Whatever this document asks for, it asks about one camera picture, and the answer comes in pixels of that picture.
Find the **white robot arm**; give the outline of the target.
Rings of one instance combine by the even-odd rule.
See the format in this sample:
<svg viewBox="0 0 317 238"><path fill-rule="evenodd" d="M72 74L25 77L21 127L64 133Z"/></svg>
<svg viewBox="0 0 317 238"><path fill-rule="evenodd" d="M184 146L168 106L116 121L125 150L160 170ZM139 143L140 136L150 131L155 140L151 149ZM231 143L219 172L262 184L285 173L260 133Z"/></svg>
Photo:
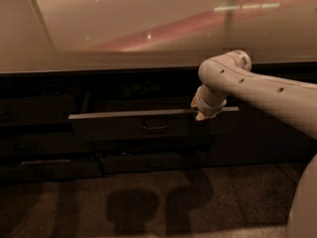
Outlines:
<svg viewBox="0 0 317 238"><path fill-rule="evenodd" d="M205 60L190 107L198 121L212 119L233 95L317 139L317 85L252 72L244 51ZM286 238L317 238L317 155L305 168L289 212Z"/></svg>

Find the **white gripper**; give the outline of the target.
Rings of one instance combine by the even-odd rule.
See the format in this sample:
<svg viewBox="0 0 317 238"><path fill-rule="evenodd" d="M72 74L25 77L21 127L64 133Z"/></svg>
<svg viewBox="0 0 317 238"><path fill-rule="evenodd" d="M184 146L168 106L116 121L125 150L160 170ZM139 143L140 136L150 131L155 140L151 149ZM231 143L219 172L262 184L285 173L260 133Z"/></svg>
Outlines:
<svg viewBox="0 0 317 238"><path fill-rule="evenodd" d="M197 111L195 119L204 121L213 119L226 105L226 95L201 85L191 100L190 107Z"/></svg>

